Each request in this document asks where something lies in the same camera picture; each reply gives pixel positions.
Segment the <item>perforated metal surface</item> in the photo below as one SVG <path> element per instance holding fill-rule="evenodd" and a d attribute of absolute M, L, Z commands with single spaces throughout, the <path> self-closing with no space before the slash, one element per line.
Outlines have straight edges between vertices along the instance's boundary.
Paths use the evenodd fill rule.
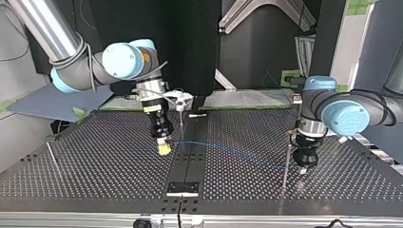
<path fill-rule="evenodd" d="M 174 139 L 179 115 L 170 115 Z M 55 143 L 1 185 L 3 198 L 158 200 L 175 153 L 160 156 L 143 113 L 103 112 Z"/>
<path fill-rule="evenodd" d="M 335 137 L 325 140 L 317 151 L 319 164 L 308 174 L 301 176 L 291 162 L 287 189 L 282 191 L 285 132 L 293 128 L 296 114 L 295 110 L 210 112 L 207 141 L 213 146 L 207 147 L 203 198 L 403 202 L 403 177 L 392 180 L 383 172 L 389 167 L 369 157 L 359 142 L 340 144 Z"/>

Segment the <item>light blue joint cover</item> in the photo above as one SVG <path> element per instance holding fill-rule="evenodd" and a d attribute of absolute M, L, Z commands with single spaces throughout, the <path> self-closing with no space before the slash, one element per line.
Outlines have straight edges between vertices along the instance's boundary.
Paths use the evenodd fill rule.
<path fill-rule="evenodd" d="M 53 79 L 53 84 L 57 87 L 57 89 L 64 93 L 84 92 L 74 89 L 63 82 L 63 80 L 59 77 L 59 74 L 57 73 L 57 69 L 55 68 L 50 71 L 50 77 Z"/>
<path fill-rule="evenodd" d="M 142 52 L 127 43 L 108 46 L 103 52 L 102 62 L 106 72 L 120 80 L 133 80 L 144 68 Z"/>
<path fill-rule="evenodd" d="M 339 136 L 353 136 L 362 132 L 370 123 L 370 114 L 357 102 L 341 100 L 328 104 L 321 120 Z"/>
<path fill-rule="evenodd" d="M 142 39 L 142 40 L 135 40 L 129 43 L 133 47 L 144 47 L 144 48 L 151 48 L 157 50 L 155 48 L 154 42 L 149 39 Z"/>
<path fill-rule="evenodd" d="M 313 89 L 330 89 L 336 90 L 337 82 L 332 77 L 327 76 L 312 76 L 306 80 L 305 87 L 303 90 L 313 90 Z"/>

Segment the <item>robotic arm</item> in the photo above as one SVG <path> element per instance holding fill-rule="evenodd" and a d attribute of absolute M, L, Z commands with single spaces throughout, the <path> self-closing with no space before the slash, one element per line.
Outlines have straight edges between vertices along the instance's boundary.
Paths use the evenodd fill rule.
<path fill-rule="evenodd" d="M 403 99 L 388 94 L 354 89 L 337 93 L 331 77 L 308 78 L 303 91 L 300 120 L 292 142 L 298 149 L 293 157 L 298 165 L 317 165 L 316 150 L 328 129 L 344 143 L 369 125 L 393 126 L 403 123 Z"/>
<path fill-rule="evenodd" d="M 9 0 L 9 3 L 48 55 L 53 64 L 50 76 L 59 90 L 96 91 L 97 86 L 121 80 L 134 82 L 144 112 L 151 119 L 151 135 L 157 139 L 160 154 L 170 152 L 167 141 L 174 129 L 167 118 L 169 104 L 161 74 L 166 63 L 160 66 L 151 40 L 115 43 L 92 54 L 90 45 L 73 31 L 52 0 Z M 180 98 L 183 94 L 169 95 Z"/>

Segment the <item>metal post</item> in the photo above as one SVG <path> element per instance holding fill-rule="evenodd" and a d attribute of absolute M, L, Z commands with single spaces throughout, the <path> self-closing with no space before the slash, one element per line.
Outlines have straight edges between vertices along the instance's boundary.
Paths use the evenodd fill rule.
<path fill-rule="evenodd" d="M 51 156 L 51 161 L 56 163 L 57 161 L 56 161 L 56 158 L 54 157 L 53 150 L 51 149 L 50 142 L 47 142 L 47 147 L 48 147 L 49 154 Z"/>
<path fill-rule="evenodd" d="M 283 189 L 287 187 L 288 167 L 290 165 L 291 147 L 292 147 L 291 144 L 287 145 L 287 154 L 286 154 L 286 158 L 285 158 L 284 177 L 282 179 L 282 188 Z"/>
<path fill-rule="evenodd" d="M 73 56 L 80 38 L 53 0 L 9 0 L 51 61 Z"/>

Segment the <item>blue cable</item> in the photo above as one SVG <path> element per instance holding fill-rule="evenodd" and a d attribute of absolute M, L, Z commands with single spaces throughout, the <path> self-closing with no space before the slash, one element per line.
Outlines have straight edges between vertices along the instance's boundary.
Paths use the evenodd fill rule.
<path fill-rule="evenodd" d="M 192 142 L 192 141 L 175 142 L 175 144 L 198 144 L 198 145 L 204 145 L 204 146 L 207 146 L 207 147 L 223 149 L 223 150 L 228 151 L 228 152 L 240 153 L 249 162 L 256 163 L 258 166 L 263 167 L 263 168 L 275 168 L 275 169 L 284 169 L 285 168 L 284 165 L 277 165 L 277 164 L 272 164 L 272 163 L 267 162 L 267 161 L 262 161 L 261 159 L 256 158 L 256 157 L 254 157 L 254 156 L 252 156 L 250 154 L 247 154 L 247 153 L 245 153 L 245 152 L 243 152 L 241 150 L 231 148 L 231 147 L 227 147 L 225 145 L 211 144 L 211 143 L 204 143 L 204 142 Z M 291 165 L 291 164 L 288 166 L 288 168 L 289 169 L 298 169 L 297 166 Z"/>

